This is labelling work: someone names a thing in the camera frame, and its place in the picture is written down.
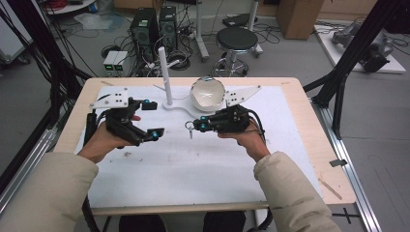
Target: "wooden table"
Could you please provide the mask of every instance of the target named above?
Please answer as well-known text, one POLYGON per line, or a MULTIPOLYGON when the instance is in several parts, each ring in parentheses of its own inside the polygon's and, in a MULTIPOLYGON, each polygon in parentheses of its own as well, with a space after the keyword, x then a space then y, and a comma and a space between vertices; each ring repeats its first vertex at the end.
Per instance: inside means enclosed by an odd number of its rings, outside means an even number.
MULTIPOLYGON (((198 77, 172 77, 172 86, 191 86, 198 77)), ((314 113, 301 83, 291 77, 253 77, 253 78, 218 78, 224 85, 244 86, 278 86, 281 88, 290 111, 293 115, 296 127, 307 151, 315 174, 319 179, 319 185, 323 193, 323 199, 327 204, 348 204, 356 201, 355 193, 351 188, 340 166, 331 167, 329 162, 336 160, 336 154, 323 131, 316 114, 314 113)), ((91 110, 89 104, 97 99, 97 95, 103 86, 162 86, 162 78, 92 78, 89 79, 78 98, 73 112, 62 131, 54 152, 73 153, 78 139, 85 126, 86 114, 91 110)), ((266 206, 265 203, 247 204, 237 206, 243 210, 259 209, 266 206)), ((198 206, 190 211, 209 210, 236 210, 228 205, 198 206)), ((124 209, 126 213, 154 213, 154 212, 184 212, 184 209, 124 209)), ((98 212, 98 215, 110 215, 115 212, 98 212)))

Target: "hand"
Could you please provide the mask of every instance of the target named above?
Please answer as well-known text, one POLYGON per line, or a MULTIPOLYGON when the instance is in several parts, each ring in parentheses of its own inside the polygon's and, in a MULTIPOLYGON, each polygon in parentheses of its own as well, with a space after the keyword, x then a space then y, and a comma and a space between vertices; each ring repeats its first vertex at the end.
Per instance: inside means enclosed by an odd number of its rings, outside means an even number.
MULTIPOLYGON (((138 116, 134 116, 132 119, 141 120, 138 116)), ((125 146, 131 146, 131 143, 110 133, 106 130, 105 122, 102 122, 78 155, 97 163, 115 148, 125 146)))
POLYGON ((259 129, 253 120, 250 120, 248 128, 241 133, 218 133, 219 138, 234 138, 247 149, 248 155, 256 162, 271 155, 259 134, 259 129))

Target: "concrete floor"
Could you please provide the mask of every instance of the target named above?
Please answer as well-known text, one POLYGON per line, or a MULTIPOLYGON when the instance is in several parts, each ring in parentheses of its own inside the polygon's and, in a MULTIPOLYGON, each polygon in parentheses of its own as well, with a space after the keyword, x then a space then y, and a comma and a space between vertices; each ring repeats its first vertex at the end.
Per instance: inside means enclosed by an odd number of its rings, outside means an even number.
MULTIPOLYGON (((62 26, 73 23, 75 14, 67 14, 58 19, 62 26)), ((105 76, 101 50, 114 44, 116 38, 127 35, 130 23, 122 17, 110 15, 116 27, 107 31, 83 31, 80 25, 66 26, 77 31, 68 37, 88 66, 98 75, 105 76)), ((216 20, 214 31, 223 27, 221 19, 216 20)), ((211 31, 213 18, 203 20, 203 31, 211 31)), ((260 17, 258 23, 276 26, 274 18, 260 17)), ((269 76, 297 77, 303 85, 311 83, 329 73, 333 65, 326 55, 316 35, 306 41, 285 40, 280 32, 273 32, 279 43, 262 43, 264 53, 259 58, 250 54, 241 56, 250 66, 249 77, 269 76)), ((204 37, 210 53, 210 59, 202 63, 195 43, 190 58, 191 66, 186 71, 171 71, 171 76, 204 76, 222 52, 215 45, 215 37, 204 37)), ((410 53, 410 47, 402 48, 410 53)), ((393 56, 408 71, 409 56, 395 50, 393 56)), ((88 68, 74 57, 76 65, 89 72, 88 68)), ((32 129, 41 120, 49 108, 49 84, 44 80, 35 64, 20 65, 14 62, 0 72, 0 170, 4 170, 32 129)), ((345 91, 341 119, 341 136, 356 171, 365 189, 368 200, 377 216, 382 230, 410 230, 410 181, 405 176, 410 162, 410 74, 363 73, 351 72, 345 91)), ((307 93, 313 97, 318 90, 307 93)), ((342 214, 343 208, 350 215, 358 213, 355 205, 331 206, 334 214, 342 214)), ((248 228, 254 224, 252 212, 248 228)), ((202 214, 176 214, 164 216, 169 231, 201 231, 202 214)), ((105 218, 98 222, 103 228, 105 218)), ((342 231, 365 231, 359 218, 352 217, 349 223, 346 217, 334 217, 342 231)), ((118 218, 110 222, 108 231, 118 231, 118 218)), ((87 231, 80 220, 75 231, 87 231)))

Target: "cardboard box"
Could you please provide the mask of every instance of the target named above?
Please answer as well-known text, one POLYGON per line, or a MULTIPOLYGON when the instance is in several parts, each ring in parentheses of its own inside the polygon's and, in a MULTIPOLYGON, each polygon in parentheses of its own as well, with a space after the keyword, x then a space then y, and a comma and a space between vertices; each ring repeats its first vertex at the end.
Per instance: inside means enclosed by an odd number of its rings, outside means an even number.
POLYGON ((325 0, 281 0, 277 21, 285 39, 307 40, 325 0))
POLYGON ((121 10, 155 8, 158 13, 160 11, 162 3, 163 0, 114 0, 114 7, 121 10))
POLYGON ((277 14, 277 10, 278 10, 278 5, 259 3, 257 6, 256 15, 272 16, 272 15, 277 14))

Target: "computer tower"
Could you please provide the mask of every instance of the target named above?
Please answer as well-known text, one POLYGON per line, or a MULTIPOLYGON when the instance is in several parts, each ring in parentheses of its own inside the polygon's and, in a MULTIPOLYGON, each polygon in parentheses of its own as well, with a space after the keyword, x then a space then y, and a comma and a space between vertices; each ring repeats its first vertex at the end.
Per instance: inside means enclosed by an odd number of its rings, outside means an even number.
POLYGON ((170 52, 178 49, 177 19, 175 7, 161 7, 160 11, 160 34, 165 51, 170 52))
POLYGON ((153 62, 157 60, 160 47, 160 31, 154 8, 138 8, 130 26, 135 52, 138 58, 153 62))

